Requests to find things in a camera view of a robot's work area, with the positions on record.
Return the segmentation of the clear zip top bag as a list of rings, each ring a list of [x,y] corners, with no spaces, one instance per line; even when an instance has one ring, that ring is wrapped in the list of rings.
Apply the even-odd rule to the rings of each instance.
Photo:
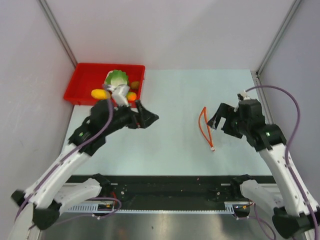
[[[201,120],[202,118],[204,119],[204,125],[206,127],[206,130],[207,130],[207,134],[204,132],[203,128],[202,128],[202,123],[201,123]],[[198,127],[199,127],[199,130],[202,134],[202,136],[204,137],[204,139],[207,141],[209,147],[210,147],[210,150],[212,152],[215,151],[215,146],[214,146],[214,142],[213,142],[213,138],[212,138],[212,130],[211,128],[207,125],[208,123],[208,118],[207,118],[207,108],[204,106],[202,111],[200,112],[199,114],[199,117],[198,117]]]

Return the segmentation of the orange green fake mango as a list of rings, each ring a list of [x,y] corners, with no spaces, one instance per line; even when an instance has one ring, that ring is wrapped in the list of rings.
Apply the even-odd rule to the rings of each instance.
[[[129,102],[134,102],[137,99],[137,94],[135,92],[128,92],[126,98]]]

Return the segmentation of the brown fake kiwi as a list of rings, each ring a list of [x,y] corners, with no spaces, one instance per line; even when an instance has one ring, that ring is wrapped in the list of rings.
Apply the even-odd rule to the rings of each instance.
[[[133,81],[133,82],[131,82],[130,87],[131,87],[133,90],[138,90],[139,87],[140,87],[140,82],[139,82],[139,81]]]

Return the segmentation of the yellow fake lemon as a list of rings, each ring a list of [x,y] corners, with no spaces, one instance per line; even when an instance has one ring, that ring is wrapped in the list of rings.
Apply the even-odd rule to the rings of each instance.
[[[111,95],[108,91],[104,89],[94,89],[91,91],[91,97],[96,100],[106,100],[110,99]]]

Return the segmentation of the green fake lettuce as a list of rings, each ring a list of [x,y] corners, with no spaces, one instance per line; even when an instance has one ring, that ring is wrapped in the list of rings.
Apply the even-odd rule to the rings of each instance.
[[[122,70],[111,70],[107,73],[104,80],[105,85],[117,87],[119,85],[128,85],[129,76]]]

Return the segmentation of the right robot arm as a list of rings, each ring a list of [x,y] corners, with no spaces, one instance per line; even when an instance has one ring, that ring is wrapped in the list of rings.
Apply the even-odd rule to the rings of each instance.
[[[318,227],[320,205],[312,196],[303,198],[307,188],[302,185],[299,189],[295,181],[299,177],[297,169],[291,159],[285,159],[285,136],[278,125],[265,122],[261,103],[257,99],[240,100],[237,107],[221,103],[207,126],[217,129],[222,118],[225,119],[222,131],[232,137],[246,138],[268,166],[281,194],[277,197],[245,174],[232,180],[231,196],[237,201],[252,200],[270,214],[275,229],[284,239]]]

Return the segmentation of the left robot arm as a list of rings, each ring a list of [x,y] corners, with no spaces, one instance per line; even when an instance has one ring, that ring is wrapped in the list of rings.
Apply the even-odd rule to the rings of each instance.
[[[12,193],[11,199],[19,209],[8,239],[26,240],[32,228],[50,228],[74,205],[89,199],[105,200],[110,196],[110,182],[100,174],[70,191],[61,192],[61,188],[74,171],[106,143],[108,135],[125,127],[146,129],[159,119],[140,100],[135,105],[136,110],[125,105],[114,107],[112,100],[106,99],[99,100],[90,109],[90,115],[69,137],[68,144],[47,171],[27,189]]]

